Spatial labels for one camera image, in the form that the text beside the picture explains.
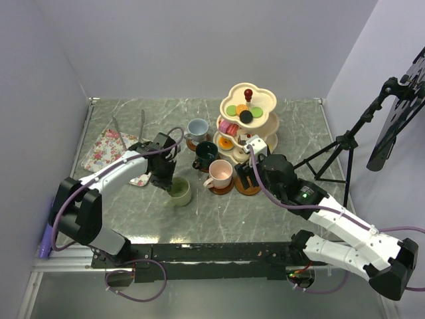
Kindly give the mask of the light green teacup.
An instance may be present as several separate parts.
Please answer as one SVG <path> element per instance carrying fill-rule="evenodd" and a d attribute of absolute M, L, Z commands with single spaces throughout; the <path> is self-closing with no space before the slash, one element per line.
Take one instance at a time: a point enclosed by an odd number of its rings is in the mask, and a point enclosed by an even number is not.
<path fill-rule="evenodd" d="M 170 190 L 167 191 L 169 196 L 168 203 L 175 207 L 184 207 L 188 205 L 192 198 L 191 185 L 189 181 L 183 177 L 174 177 Z"/>

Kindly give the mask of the brown wooden coaster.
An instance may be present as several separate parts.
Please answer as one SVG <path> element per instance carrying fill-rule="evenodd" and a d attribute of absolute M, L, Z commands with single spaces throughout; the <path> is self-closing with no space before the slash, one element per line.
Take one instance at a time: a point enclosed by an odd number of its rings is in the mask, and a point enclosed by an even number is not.
<path fill-rule="evenodd" d="M 221 159 L 221 156 L 219 154 L 219 155 L 217 155 L 216 160 L 220 160 L 220 159 Z M 199 171 L 201 171 L 203 173 L 208 173 L 209 172 L 209 168 L 208 167 L 202 167 Z"/>
<path fill-rule="evenodd" d="M 211 187 L 209 188 L 209 191 L 211 193 L 214 193 L 215 195 L 225 195 L 227 193 L 230 193 L 233 188 L 234 188 L 234 178 L 232 177 L 230 180 L 230 183 L 225 188 L 219 189 L 219 188 Z"/>
<path fill-rule="evenodd" d="M 186 141 L 186 145 L 187 145 L 187 147 L 191 150 L 191 151 L 193 151 L 193 152 L 195 152 L 196 151 L 196 147 L 197 147 L 197 145 L 199 144 L 198 142 L 193 142 L 192 141 L 192 139 L 190 138 L 190 134 L 186 134 L 185 136 L 184 136 L 184 138 L 185 138 L 185 141 Z M 204 139 L 204 141 L 212 141 L 212 138 L 211 138 L 211 136 L 210 136 L 210 134 L 207 134 L 206 135 L 206 138 Z"/>
<path fill-rule="evenodd" d="M 244 188 L 242 181 L 238 176 L 236 176 L 236 178 L 235 178 L 234 186 L 240 194 L 245 195 L 245 196 L 253 196 L 253 195 L 255 195 L 255 194 L 257 194 L 261 191 L 259 186 L 254 187 L 252 185 L 249 177 L 247 177 L 246 180 L 248 182 L 248 188 L 247 189 Z"/>

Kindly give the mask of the cream toy donut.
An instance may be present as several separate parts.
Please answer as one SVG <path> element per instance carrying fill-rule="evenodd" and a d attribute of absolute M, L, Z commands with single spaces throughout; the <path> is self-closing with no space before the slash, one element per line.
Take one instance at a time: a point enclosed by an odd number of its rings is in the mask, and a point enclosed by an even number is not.
<path fill-rule="evenodd" d="M 233 153 L 232 153 L 232 156 L 239 163 L 243 163 L 243 162 L 245 162 L 246 160 L 249 159 L 249 155 L 246 154 L 244 152 L 244 150 L 243 149 L 240 149 L 240 148 L 234 149 L 233 150 Z"/>

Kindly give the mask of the white toy cake slice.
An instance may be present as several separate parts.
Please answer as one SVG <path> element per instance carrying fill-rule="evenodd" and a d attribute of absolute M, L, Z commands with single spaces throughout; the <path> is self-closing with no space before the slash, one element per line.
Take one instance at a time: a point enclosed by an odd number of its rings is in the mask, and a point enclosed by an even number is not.
<path fill-rule="evenodd" d="M 245 134 L 239 134 L 239 135 L 238 135 L 237 142 L 238 142 L 238 144 L 239 144 L 239 145 L 244 146 L 244 145 L 246 145 L 246 144 L 247 144 L 248 140 L 249 140 L 252 136 L 253 136 L 252 134 L 248 134 L 248 133 L 245 133 Z"/>

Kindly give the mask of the dark green teacup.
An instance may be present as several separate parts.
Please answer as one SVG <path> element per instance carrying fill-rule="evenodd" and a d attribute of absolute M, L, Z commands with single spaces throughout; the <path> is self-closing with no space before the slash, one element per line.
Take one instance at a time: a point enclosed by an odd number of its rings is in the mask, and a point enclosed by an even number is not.
<path fill-rule="evenodd" d="M 216 160 L 218 155 L 218 147 L 210 141 L 199 143 L 195 151 L 195 160 L 192 164 L 193 169 L 200 170 L 202 167 L 208 167 Z"/>

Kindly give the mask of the light blue mug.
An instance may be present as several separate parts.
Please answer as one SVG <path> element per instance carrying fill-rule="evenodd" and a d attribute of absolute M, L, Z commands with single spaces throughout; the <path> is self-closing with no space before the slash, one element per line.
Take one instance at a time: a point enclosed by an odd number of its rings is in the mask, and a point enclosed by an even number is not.
<path fill-rule="evenodd" d="M 209 125 L 206 120 L 202 118 L 195 118 L 188 123 L 187 133 L 184 138 L 194 144 L 203 142 L 207 138 Z"/>

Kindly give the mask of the metal fork tongs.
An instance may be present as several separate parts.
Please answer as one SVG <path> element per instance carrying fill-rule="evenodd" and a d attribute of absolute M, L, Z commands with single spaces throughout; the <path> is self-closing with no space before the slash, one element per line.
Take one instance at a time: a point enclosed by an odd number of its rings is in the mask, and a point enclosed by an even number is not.
<path fill-rule="evenodd" d="M 116 117 L 115 116 L 112 116 L 112 122 L 114 124 L 114 128 L 115 128 L 116 132 L 118 133 L 118 137 L 120 139 L 120 142 L 122 143 L 122 146 L 123 146 L 124 150 L 126 151 L 127 150 L 127 146 L 126 146 L 126 143 L 124 142 L 124 139 L 123 139 L 122 133 L 120 131 L 120 127 L 119 127 L 118 121 L 116 120 Z M 141 112 L 140 112 L 139 134 L 138 134 L 138 137 L 137 137 L 137 141 L 139 143 L 142 143 L 142 141 L 143 141 L 143 129 L 144 129 L 144 125 L 145 125 L 145 110 L 141 110 Z"/>

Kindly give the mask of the pink teacup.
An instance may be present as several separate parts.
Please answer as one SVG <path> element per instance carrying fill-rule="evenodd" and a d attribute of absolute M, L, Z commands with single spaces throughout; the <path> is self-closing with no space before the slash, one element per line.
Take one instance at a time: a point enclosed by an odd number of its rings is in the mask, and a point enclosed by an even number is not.
<path fill-rule="evenodd" d="M 203 183 L 205 188 L 224 189 L 232 181 L 233 167 L 223 159 L 213 161 L 209 166 L 209 178 Z"/>

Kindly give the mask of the orange toy tart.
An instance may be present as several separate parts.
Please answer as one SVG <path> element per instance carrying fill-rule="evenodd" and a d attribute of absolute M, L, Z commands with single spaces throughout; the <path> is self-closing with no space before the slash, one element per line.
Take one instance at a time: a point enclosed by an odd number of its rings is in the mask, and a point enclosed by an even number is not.
<path fill-rule="evenodd" d="M 234 147 L 234 144 L 232 143 L 231 140 L 225 137 L 220 137 L 218 139 L 218 146 L 220 147 L 220 149 L 227 151 L 227 150 L 231 150 Z"/>

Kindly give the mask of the red toy cake slice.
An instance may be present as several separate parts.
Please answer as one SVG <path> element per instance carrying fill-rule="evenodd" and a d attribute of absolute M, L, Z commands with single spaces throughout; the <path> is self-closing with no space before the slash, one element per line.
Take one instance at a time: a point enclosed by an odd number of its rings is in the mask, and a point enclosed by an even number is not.
<path fill-rule="evenodd" d="M 226 134 L 229 136 L 236 136 L 239 126 L 237 124 L 230 124 L 226 130 Z"/>

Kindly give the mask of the black sandwich cookie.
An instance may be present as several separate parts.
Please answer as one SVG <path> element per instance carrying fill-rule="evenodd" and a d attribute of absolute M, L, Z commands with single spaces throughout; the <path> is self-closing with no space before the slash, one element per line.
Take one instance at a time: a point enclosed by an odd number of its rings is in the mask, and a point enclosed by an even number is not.
<path fill-rule="evenodd" d="M 249 124 L 253 120 L 253 115 L 252 115 L 251 111 L 249 111 L 249 110 L 243 110 L 239 114 L 239 118 L 240 118 L 240 121 L 243 124 Z"/>

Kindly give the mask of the pink toy cake slice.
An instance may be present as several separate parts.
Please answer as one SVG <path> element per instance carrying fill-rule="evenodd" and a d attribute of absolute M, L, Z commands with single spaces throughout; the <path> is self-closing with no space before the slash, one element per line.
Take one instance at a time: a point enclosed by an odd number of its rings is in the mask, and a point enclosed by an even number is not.
<path fill-rule="evenodd" d="M 230 125 L 230 122 L 221 119 L 218 121 L 218 130 L 222 133 L 226 133 Z"/>

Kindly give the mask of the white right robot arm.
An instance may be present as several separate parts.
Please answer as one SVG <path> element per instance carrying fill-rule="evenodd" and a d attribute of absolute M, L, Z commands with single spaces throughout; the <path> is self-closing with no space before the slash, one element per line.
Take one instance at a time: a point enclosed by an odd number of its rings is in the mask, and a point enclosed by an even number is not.
<path fill-rule="evenodd" d="M 299 178 L 282 154 L 259 156 L 235 166 L 244 188 L 258 186 L 275 204 L 315 223 L 342 240 L 334 243 L 309 231 L 292 237 L 290 257 L 298 265 L 311 260 L 338 266 L 365 279 L 382 296 L 398 301 L 408 288 L 418 244 L 379 231 L 313 182 Z"/>

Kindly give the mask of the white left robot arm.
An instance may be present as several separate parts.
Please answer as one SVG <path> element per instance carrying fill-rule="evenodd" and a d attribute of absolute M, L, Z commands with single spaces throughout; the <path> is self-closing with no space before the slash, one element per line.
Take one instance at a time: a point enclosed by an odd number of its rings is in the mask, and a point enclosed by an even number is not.
<path fill-rule="evenodd" d="M 92 175 L 62 180 L 48 217 L 52 235 L 62 233 L 107 254 L 114 266 L 126 266 L 131 259 L 131 241 L 104 225 L 103 202 L 141 175 L 148 175 L 148 182 L 155 187 L 170 190 L 178 150 L 178 142 L 158 133 L 152 142 L 133 144 L 116 161 Z"/>

